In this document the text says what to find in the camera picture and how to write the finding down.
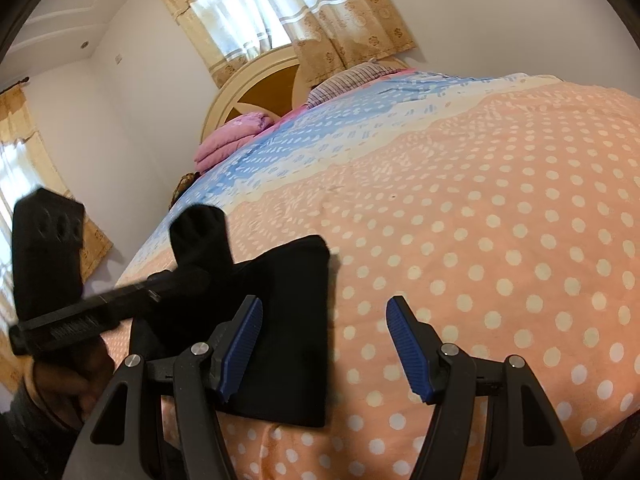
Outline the person's left hand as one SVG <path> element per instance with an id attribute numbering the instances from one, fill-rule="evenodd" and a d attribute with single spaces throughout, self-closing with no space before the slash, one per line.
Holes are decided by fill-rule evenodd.
<path id="1" fill-rule="evenodd" d="M 80 429 L 111 381 L 115 364 L 101 336 L 33 358 L 24 377 L 38 408 L 57 424 Z"/>

